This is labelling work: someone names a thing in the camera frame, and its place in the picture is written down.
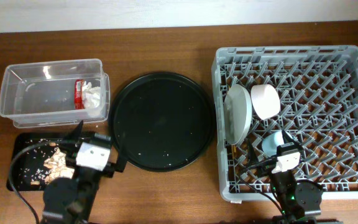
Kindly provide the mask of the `white plate with food scraps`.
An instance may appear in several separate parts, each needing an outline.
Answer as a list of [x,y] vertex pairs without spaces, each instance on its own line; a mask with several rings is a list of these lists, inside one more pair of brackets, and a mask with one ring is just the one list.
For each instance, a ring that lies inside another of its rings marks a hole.
[[236,145],[248,135],[252,121],[252,102],[246,88],[233,85],[224,100],[224,120],[226,141]]

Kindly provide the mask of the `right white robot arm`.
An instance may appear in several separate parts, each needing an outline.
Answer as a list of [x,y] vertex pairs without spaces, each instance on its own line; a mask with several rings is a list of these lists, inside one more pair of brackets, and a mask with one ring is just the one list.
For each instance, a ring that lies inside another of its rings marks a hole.
[[321,214],[323,188],[311,180],[296,180],[293,170],[301,162],[302,147],[290,141],[277,147],[277,154],[258,161],[255,149],[247,143],[249,153],[248,165],[244,172],[255,169],[257,174],[270,179],[273,196],[269,200],[278,207],[279,216],[272,218],[272,223],[317,223]]

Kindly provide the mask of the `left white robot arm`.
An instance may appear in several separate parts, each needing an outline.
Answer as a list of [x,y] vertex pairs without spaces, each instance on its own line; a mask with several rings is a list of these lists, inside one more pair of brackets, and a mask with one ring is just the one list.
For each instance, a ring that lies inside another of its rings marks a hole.
[[101,178],[124,172],[127,156],[118,154],[110,162],[112,141],[109,136],[95,133],[89,141],[80,139],[83,122],[65,139],[75,145],[67,149],[65,164],[73,168],[71,178],[58,177],[49,183],[43,194],[42,223],[88,223],[91,209],[99,190]]

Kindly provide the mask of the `pink bowl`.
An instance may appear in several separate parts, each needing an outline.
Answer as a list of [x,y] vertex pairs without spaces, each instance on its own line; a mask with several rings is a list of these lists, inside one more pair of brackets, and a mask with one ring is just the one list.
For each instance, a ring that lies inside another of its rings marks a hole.
[[261,120],[279,114],[280,98],[272,85],[254,85],[251,88],[250,96],[254,111]]

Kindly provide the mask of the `red snack wrapper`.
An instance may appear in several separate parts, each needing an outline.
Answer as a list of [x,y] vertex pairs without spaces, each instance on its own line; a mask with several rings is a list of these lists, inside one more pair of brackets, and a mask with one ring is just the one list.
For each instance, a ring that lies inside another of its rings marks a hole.
[[84,109],[83,105],[83,97],[82,97],[82,87],[84,84],[84,80],[76,80],[74,87],[74,106],[76,110]]

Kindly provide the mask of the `clear plastic bin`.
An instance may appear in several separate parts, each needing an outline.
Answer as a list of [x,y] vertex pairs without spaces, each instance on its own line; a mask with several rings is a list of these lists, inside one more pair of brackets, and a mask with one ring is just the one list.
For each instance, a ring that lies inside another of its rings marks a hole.
[[[101,87],[97,108],[75,109],[74,87],[81,79]],[[109,77],[97,58],[15,64],[4,71],[0,116],[17,128],[103,122],[109,105]]]

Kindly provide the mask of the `wooden chopstick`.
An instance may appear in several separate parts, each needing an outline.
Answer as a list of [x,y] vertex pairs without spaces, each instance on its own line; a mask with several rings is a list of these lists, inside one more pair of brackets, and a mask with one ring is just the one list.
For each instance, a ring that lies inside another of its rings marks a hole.
[[232,154],[233,154],[233,155],[236,154],[236,146],[235,146],[235,145],[232,145],[232,146],[231,146],[231,151],[232,151]]

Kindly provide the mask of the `white tissue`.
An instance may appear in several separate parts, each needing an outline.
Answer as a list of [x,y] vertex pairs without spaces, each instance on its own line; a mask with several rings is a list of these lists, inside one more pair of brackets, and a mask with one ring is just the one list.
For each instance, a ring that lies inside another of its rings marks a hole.
[[81,86],[81,99],[84,109],[97,108],[101,101],[101,87],[93,87],[91,82],[84,81]]

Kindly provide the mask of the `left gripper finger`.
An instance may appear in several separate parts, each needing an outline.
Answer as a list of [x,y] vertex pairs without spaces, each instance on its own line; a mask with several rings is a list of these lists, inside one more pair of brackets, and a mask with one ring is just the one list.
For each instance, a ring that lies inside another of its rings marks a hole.
[[83,128],[83,121],[76,126],[74,130],[63,137],[63,140],[79,140]]
[[124,169],[126,168],[126,164],[128,161],[128,156],[127,156],[127,152],[126,152],[126,133],[121,134],[120,138],[117,140],[117,160],[116,160],[116,164],[114,166],[114,170],[116,172],[120,172],[123,173]]

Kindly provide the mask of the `black rectangular tray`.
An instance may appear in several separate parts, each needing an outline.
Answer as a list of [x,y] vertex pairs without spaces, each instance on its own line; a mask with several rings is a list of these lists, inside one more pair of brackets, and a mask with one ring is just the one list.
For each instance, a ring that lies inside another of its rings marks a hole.
[[[16,138],[13,154],[40,142],[59,141],[64,136],[62,133],[22,133]],[[73,173],[74,170],[65,165],[65,156],[55,143],[36,147],[21,156],[12,176],[18,191],[43,191],[54,178],[71,178]]]

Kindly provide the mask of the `pile of food scraps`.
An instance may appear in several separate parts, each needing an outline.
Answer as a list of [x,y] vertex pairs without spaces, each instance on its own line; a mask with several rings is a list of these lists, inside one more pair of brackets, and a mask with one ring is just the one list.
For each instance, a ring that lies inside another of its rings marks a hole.
[[66,154],[60,150],[57,140],[26,140],[25,147],[41,142],[47,142],[47,144],[36,147],[21,157],[20,184],[41,187],[59,177],[72,178],[74,169],[66,166]]

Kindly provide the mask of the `grey dishwasher rack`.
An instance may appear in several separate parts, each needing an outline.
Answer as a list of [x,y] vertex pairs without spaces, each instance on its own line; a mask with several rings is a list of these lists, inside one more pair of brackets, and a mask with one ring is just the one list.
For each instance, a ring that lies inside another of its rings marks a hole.
[[224,100],[235,84],[248,90],[269,84],[280,98],[278,115],[252,118],[247,140],[259,160],[266,158],[262,141],[286,131],[303,146],[296,179],[319,183],[325,200],[358,199],[358,47],[223,47],[216,51],[211,75],[219,191],[225,201],[265,200],[271,193],[268,177],[242,172],[246,144],[237,144],[233,155],[226,141]]

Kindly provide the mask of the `light blue plastic cup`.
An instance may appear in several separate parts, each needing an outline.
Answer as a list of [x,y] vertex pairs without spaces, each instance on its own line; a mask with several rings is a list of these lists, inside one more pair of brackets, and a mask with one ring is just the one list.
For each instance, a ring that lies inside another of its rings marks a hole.
[[283,154],[282,149],[277,149],[281,145],[284,145],[283,131],[277,131],[262,141],[262,150],[267,157],[281,156]]

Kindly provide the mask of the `round black tray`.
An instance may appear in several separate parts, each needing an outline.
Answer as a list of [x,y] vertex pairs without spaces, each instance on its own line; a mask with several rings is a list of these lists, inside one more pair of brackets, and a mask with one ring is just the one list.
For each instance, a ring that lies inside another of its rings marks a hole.
[[109,112],[112,145],[133,166],[170,172],[196,161],[216,130],[204,88],[173,72],[147,73],[123,87]]

